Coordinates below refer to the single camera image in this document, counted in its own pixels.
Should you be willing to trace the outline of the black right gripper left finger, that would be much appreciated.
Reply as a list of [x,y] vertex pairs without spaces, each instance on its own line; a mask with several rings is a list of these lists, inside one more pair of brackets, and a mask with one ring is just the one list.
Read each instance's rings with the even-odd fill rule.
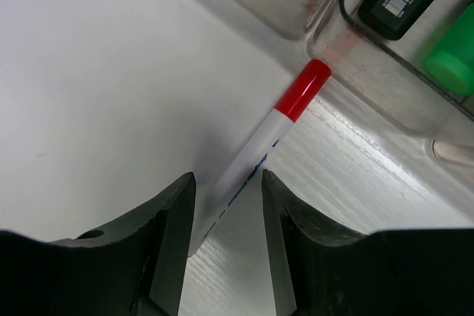
[[195,208],[186,173],[74,239],[1,232],[3,315],[177,315]]

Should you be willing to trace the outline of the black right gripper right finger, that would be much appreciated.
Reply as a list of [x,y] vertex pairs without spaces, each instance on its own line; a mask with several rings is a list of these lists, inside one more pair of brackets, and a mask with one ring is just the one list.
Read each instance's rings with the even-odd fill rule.
[[273,172],[261,179],[278,315],[471,315],[473,231],[368,235],[327,217]]

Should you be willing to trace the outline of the red capped white marker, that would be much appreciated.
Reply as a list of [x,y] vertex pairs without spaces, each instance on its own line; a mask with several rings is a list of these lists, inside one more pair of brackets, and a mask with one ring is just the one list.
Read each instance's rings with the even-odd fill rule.
[[197,194],[202,207],[195,214],[189,256],[198,251],[330,76],[331,69],[324,62],[309,60],[235,158]]

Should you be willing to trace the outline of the green highlighter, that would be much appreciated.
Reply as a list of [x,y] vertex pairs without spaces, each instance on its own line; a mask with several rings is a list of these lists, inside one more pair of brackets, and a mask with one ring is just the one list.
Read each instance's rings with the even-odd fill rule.
[[473,2],[424,59],[423,68],[446,90],[473,94]]

